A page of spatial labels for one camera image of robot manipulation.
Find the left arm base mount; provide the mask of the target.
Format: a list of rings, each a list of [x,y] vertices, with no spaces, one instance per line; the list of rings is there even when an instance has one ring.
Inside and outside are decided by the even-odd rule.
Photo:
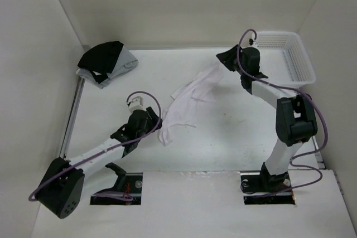
[[[90,197],[92,206],[130,206],[140,205],[142,200],[143,173],[127,173],[115,163],[105,166],[115,175],[109,179],[109,186],[102,187]]]

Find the white tank top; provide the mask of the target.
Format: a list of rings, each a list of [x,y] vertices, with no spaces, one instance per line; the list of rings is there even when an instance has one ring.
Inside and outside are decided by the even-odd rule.
[[[215,102],[213,89],[223,78],[218,64],[201,70],[190,82],[171,94],[172,104],[163,111],[162,128],[158,138],[163,145],[173,142],[172,128],[175,126],[195,127],[195,114],[205,104]]]

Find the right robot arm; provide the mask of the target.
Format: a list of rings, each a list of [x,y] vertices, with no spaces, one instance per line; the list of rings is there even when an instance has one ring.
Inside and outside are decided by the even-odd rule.
[[[268,76],[260,70],[257,48],[236,45],[217,54],[217,58],[229,71],[239,73],[243,89],[276,110],[276,144],[259,174],[241,176],[242,191],[246,194],[282,191],[290,186],[291,159],[317,133],[314,108],[301,94],[268,84]]]

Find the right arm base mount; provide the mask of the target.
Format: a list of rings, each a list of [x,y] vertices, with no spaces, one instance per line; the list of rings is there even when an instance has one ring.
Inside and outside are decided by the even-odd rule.
[[[240,189],[245,205],[294,205],[295,198],[288,172],[268,176],[260,172],[240,174]]]

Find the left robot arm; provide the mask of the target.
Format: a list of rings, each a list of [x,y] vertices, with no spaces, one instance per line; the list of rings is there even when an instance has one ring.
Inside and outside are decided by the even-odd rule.
[[[81,200],[85,181],[103,167],[115,168],[114,161],[129,155],[143,138],[162,127],[161,116],[151,107],[136,109],[101,145],[72,159],[55,158],[29,200],[39,201],[60,219],[68,217]]]

